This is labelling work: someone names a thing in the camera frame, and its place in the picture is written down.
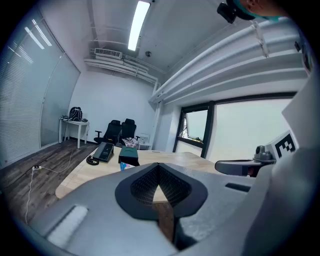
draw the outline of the black box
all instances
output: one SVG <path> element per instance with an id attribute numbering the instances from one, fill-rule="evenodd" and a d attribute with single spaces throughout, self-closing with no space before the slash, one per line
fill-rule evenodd
<path id="1" fill-rule="evenodd" d="M 118 163 L 121 162 L 132 165 L 132 166 L 139 166 L 138 162 L 138 151 L 135 147 L 127 147 L 123 146 L 121 152 L 119 154 Z"/>

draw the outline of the ceiling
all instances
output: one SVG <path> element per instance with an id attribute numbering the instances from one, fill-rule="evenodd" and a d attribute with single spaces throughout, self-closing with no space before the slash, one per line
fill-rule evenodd
<path id="1" fill-rule="evenodd" d="M 57 0 L 61 29 L 79 45 L 83 58 L 90 48 L 106 48 L 136 57 L 167 80 L 179 68 L 221 39 L 248 27 L 248 21 L 227 23 L 218 13 L 222 0 L 144 0 L 151 3 L 136 51 L 128 50 L 138 0 Z"/>

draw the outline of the black office chair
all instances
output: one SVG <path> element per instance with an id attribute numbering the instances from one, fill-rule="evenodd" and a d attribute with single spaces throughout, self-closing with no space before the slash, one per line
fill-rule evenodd
<path id="1" fill-rule="evenodd" d="M 135 137 L 136 128 L 137 128 L 137 125 L 135 125 L 135 120 L 127 118 L 125 122 L 122 123 L 122 135 L 120 137 L 120 142 L 123 145 L 125 143 L 122 141 L 122 139 Z"/>
<path id="2" fill-rule="evenodd" d="M 101 142 L 107 142 L 116 144 L 118 142 L 118 135 L 122 129 L 122 125 L 119 120 L 112 120 L 108 124 L 108 128 L 103 137 L 100 137 L 101 131 L 96 130 L 98 137 L 94 138 L 94 141 L 100 144 Z"/>

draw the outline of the white wall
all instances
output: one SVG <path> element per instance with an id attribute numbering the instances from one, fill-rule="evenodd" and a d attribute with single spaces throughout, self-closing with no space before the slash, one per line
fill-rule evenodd
<path id="1" fill-rule="evenodd" d="M 89 55 L 88 41 L 93 39 L 86 0 L 41 0 L 38 7 L 48 27 L 81 71 Z"/>
<path id="2" fill-rule="evenodd" d="M 122 123 L 127 118 L 133 119 L 136 124 L 135 135 L 150 134 L 156 109 L 148 102 L 152 91 L 153 87 L 141 79 L 86 71 L 81 73 L 75 85 L 69 110 L 81 107 L 83 118 L 90 122 L 90 142 L 94 142 L 98 135 L 95 131 L 102 131 L 100 135 L 103 136 L 112 120 Z M 71 137 L 78 137 L 77 128 L 71 128 Z M 83 129 L 81 139 L 84 139 L 84 133 Z"/>
<path id="3" fill-rule="evenodd" d="M 155 133 L 153 149 L 163 152 L 172 152 L 175 145 L 181 107 L 166 105 L 163 107 L 158 127 Z"/>

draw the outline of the wooden desk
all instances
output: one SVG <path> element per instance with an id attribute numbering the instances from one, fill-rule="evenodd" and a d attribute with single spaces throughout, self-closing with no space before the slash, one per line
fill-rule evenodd
<path id="1" fill-rule="evenodd" d="M 121 148 L 115 146 L 114 154 L 108 163 L 100 162 L 98 165 L 90 165 L 87 163 L 86 159 L 84 159 L 58 186 L 55 190 L 56 196 L 59 199 L 63 198 L 66 194 L 87 181 L 120 172 L 120 164 L 118 163 L 120 151 Z M 154 150 L 138 150 L 138 157 L 138 161 L 141 166 L 152 163 L 167 163 L 183 166 L 191 170 L 221 174 L 216 171 L 215 164 L 213 162 L 190 152 L 166 153 Z M 159 186 L 154 194 L 153 202 L 167 202 L 167 199 Z"/>

